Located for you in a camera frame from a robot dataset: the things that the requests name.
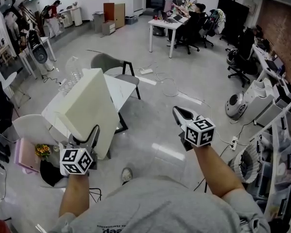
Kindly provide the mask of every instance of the person sitting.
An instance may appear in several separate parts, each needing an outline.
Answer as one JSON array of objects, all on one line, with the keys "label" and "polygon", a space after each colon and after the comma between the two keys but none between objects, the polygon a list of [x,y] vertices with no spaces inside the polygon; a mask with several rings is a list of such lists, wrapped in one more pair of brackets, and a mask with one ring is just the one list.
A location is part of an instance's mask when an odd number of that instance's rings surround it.
[{"label": "person sitting", "polygon": [[[204,4],[201,4],[201,3],[196,3],[193,6],[194,11],[188,11],[184,7],[177,6],[174,3],[173,3],[173,6],[176,7],[177,9],[179,9],[186,17],[190,18],[185,25],[181,25],[177,29],[176,39],[178,42],[183,37],[183,35],[186,31],[190,32],[192,27],[198,28],[198,23],[199,23],[200,19],[205,17],[205,15],[206,15],[206,13],[204,13],[206,6]],[[168,38],[169,38],[169,41],[171,41],[172,30],[168,30]]]}]

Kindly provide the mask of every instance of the chair leg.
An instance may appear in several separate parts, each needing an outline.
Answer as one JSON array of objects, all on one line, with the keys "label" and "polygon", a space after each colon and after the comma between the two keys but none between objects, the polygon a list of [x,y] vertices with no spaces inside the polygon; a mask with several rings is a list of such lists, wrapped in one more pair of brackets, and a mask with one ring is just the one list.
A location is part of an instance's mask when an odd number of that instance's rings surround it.
[{"label": "chair leg", "polygon": [[136,92],[137,92],[138,99],[141,100],[138,87],[136,87]]}]

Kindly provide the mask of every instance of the electrical outlet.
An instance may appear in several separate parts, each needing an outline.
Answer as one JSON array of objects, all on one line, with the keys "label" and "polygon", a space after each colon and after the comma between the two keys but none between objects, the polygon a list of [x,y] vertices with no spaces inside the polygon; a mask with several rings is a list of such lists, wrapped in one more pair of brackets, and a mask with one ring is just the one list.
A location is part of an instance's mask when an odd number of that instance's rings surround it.
[{"label": "electrical outlet", "polygon": [[235,137],[235,136],[233,136],[233,139],[232,139],[232,142],[231,142],[231,149],[232,149],[233,151],[236,150],[237,142],[238,142],[238,138]]},{"label": "electrical outlet", "polygon": [[146,74],[149,74],[149,73],[152,73],[152,72],[153,72],[152,69],[146,69],[146,70],[141,70],[141,71],[140,71],[140,73],[141,73],[142,75],[146,75]]}]

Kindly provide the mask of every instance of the floor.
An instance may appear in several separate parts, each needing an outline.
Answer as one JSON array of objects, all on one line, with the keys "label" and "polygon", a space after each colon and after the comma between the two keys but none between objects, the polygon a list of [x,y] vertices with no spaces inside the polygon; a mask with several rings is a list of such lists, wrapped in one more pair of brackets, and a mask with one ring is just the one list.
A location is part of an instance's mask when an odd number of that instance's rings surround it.
[{"label": "floor", "polygon": [[[188,55],[185,48],[174,50],[170,59],[169,47],[165,37],[153,37],[153,52],[148,51],[149,26],[151,17],[141,16],[139,22],[118,29],[110,36],[95,34],[89,25],[83,34],[72,40],[65,36],[65,44],[55,48],[56,69],[49,77],[61,81],[66,77],[65,64],[71,56],[76,56],[84,68],[90,68],[90,61],[97,53],[87,50],[105,52],[115,58],[131,61],[133,67],[147,67],[155,72],[164,72],[159,77],[172,77],[179,90],[197,98],[206,104],[198,104],[196,100],[188,100],[175,95],[177,89],[172,80],[157,82],[156,85],[140,82],[139,91],[142,100],[137,99],[134,92],[121,109],[129,129],[114,136],[111,144],[112,159],[98,163],[98,170],[90,172],[90,186],[102,190],[102,199],[121,186],[120,174],[124,167],[133,169],[134,177],[167,175],[194,190],[203,180],[203,175],[193,151],[186,152],[178,135],[180,127],[176,124],[172,108],[175,105],[196,110],[204,117],[212,117],[220,137],[231,141],[240,132],[240,120],[230,124],[225,114],[225,102],[235,93],[241,92],[242,86],[238,78],[228,79],[226,51],[227,43],[218,36],[209,38],[214,47],[200,52],[192,51]],[[120,68],[113,69],[113,74],[120,73]],[[48,80],[43,83],[40,75],[35,80],[28,77],[21,85],[32,97],[19,110],[22,115],[38,114],[58,93],[58,84]],[[154,81],[154,74],[143,78]],[[249,137],[260,129],[258,126],[245,126],[240,141],[248,143]],[[216,135],[212,144],[218,154],[227,146]],[[243,147],[238,146],[235,152],[225,151],[222,158],[228,162]],[[51,229],[56,222],[59,206],[63,196],[61,189],[47,189],[39,186],[38,175],[28,175],[15,166],[12,151],[11,163],[4,164],[7,170],[6,198],[0,202],[0,218],[12,217],[12,224],[18,232],[39,232],[39,225],[45,231]],[[4,195],[5,173],[0,169],[0,198]],[[204,183],[196,190],[203,192]]]}]

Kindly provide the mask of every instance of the person standing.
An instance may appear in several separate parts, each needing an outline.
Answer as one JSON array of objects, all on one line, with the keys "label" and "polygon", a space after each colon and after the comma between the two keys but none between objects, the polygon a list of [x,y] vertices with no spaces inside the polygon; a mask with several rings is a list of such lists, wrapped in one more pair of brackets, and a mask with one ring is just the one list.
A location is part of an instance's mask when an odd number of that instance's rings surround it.
[{"label": "person standing", "polygon": [[54,36],[59,36],[63,33],[59,29],[58,18],[62,17],[60,14],[57,13],[57,7],[61,4],[59,0],[56,0],[53,5],[48,7],[48,12],[44,16],[46,19],[46,25],[49,29],[49,37],[53,38]]},{"label": "person standing", "polygon": [[19,29],[16,23],[17,16],[12,11],[8,11],[7,15],[4,17],[4,20],[6,26],[11,31],[13,39],[17,41],[17,37],[19,38]]}]

